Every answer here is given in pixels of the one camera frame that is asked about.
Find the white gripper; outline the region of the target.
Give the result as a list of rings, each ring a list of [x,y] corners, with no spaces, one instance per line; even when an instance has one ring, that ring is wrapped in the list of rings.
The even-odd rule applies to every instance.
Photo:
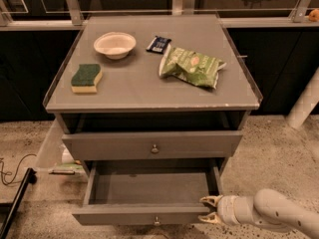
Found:
[[[209,224],[220,224],[221,221],[226,225],[239,225],[239,221],[235,215],[235,200],[237,196],[222,196],[222,195],[209,195],[199,199],[199,202],[216,207],[217,213],[211,212],[206,215],[199,215],[198,219],[201,222]]]

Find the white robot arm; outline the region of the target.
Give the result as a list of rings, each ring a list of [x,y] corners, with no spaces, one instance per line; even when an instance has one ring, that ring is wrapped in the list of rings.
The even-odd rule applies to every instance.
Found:
[[[276,190],[264,188],[254,196],[205,196],[199,202],[215,208],[198,217],[205,223],[249,224],[282,233],[296,229],[311,239],[319,239],[319,214],[300,207]]]

